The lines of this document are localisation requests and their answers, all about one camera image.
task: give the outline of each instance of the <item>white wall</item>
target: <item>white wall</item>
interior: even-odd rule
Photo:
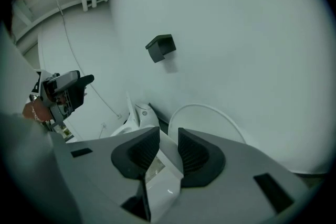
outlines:
[[[34,69],[40,69],[40,61],[38,59],[38,45],[35,44],[32,46],[25,54],[24,57],[26,58],[27,62],[31,65]]]
[[[131,97],[166,120],[204,103],[299,173],[327,170],[335,141],[335,28],[323,0],[110,0]],[[145,45],[172,34],[153,63]]]
[[[94,75],[92,84],[102,98],[88,86],[84,104],[65,124],[79,140],[98,138],[102,130],[101,137],[107,137],[128,116],[122,87],[124,68],[120,61],[118,44],[113,42],[111,13],[104,3],[86,13],[78,5],[65,10],[64,16],[79,65],[70,49],[62,17],[57,14],[45,20],[40,27],[38,43],[41,68],[50,73],[82,70],[85,75]],[[123,117],[118,119],[103,100]],[[103,124],[107,126],[106,129],[102,129]]]

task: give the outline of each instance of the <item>white cable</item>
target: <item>white cable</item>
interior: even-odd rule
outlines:
[[[85,73],[83,72],[83,69],[80,67],[80,64],[79,64],[79,62],[78,62],[78,60],[77,60],[76,55],[75,55],[75,53],[73,52],[72,45],[71,45],[71,42],[70,42],[70,39],[69,39],[69,36],[68,36],[67,28],[66,28],[66,26],[65,26],[65,20],[64,20],[63,11],[62,11],[62,9],[61,9],[61,7],[60,7],[60,5],[59,5],[58,0],[56,0],[56,2],[57,2],[58,9],[59,9],[59,11],[61,12],[61,16],[62,16],[62,19],[63,19],[64,30],[65,30],[65,34],[66,34],[67,39],[68,39],[68,43],[69,43],[70,50],[71,50],[71,52],[72,52],[72,55],[73,55],[74,58],[75,58],[75,61],[76,61],[77,65],[78,65],[80,71],[82,72],[83,76],[85,76]],[[115,111],[112,109],[112,107],[110,107],[110,106],[105,102],[105,100],[100,96],[100,94],[96,91],[96,89],[94,88],[94,86],[93,86],[92,84],[90,84],[90,86],[93,88],[93,90],[96,92],[96,94],[100,97],[100,99],[104,102],[104,104],[107,105],[107,107],[108,107],[108,108],[109,108],[109,109],[110,109],[110,110],[111,110],[111,111],[112,111],[118,118],[120,118],[121,115],[115,113]]]

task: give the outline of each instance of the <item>black slot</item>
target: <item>black slot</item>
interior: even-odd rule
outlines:
[[[72,151],[71,154],[74,158],[76,158],[76,157],[83,156],[91,152],[93,151],[87,147],[87,148],[82,148],[81,150]]]
[[[293,200],[269,174],[255,176],[254,180],[257,182],[277,213],[284,211],[287,207],[293,204]]]

